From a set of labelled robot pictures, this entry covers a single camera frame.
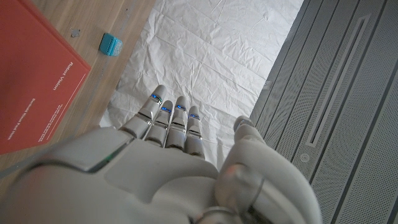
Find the white sheet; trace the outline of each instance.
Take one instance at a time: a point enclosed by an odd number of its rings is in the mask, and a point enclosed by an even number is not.
[[[120,127],[163,84],[167,100],[199,106],[206,160],[220,168],[234,120],[251,114],[301,4],[158,0],[100,125]]]

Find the white robotic arm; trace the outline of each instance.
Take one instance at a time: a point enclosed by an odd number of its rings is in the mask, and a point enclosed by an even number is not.
[[[0,223],[321,223],[304,176],[249,118],[218,172],[205,160],[199,110],[158,86],[120,130],[54,146],[16,179]]]

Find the teal object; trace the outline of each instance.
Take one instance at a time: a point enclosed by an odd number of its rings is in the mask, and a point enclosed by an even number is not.
[[[105,33],[99,45],[99,50],[105,55],[118,56],[120,51],[122,51],[122,46],[123,43],[121,40],[117,39],[112,34]]]

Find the red book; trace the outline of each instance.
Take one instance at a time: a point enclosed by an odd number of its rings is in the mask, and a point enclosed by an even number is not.
[[[48,142],[90,66],[29,0],[0,1],[0,154]]]

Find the wooden table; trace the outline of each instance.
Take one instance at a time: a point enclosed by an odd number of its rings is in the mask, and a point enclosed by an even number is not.
[[[33,2],[92,69],[48,144],[0,156],[0,197],[6,193],[20,168],[38,152],[98,127],[155,0]],[[80,36],[71,37],[72,29],[80,29]],[[123,50],[118,57],[105,56],[98,50],[105,32],[123,41]]]

